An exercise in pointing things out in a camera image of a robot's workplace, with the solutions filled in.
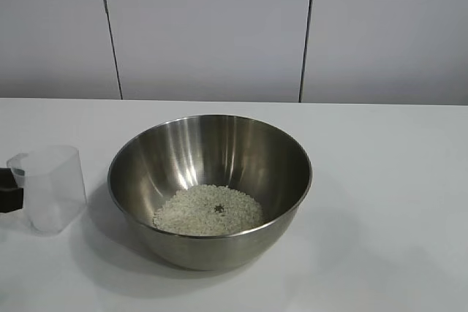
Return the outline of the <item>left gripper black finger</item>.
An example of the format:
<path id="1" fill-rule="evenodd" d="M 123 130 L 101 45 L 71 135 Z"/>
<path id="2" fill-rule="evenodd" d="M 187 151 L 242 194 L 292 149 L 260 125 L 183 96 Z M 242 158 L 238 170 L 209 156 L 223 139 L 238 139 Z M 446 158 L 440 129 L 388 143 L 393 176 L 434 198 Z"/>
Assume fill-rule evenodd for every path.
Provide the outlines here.
<path id="1" fill-rule="evenodd" d="M 0 213 L 11 213 L 23 208 L 23 189 L 16 183 L 12 171 L 0 169 Z"/>

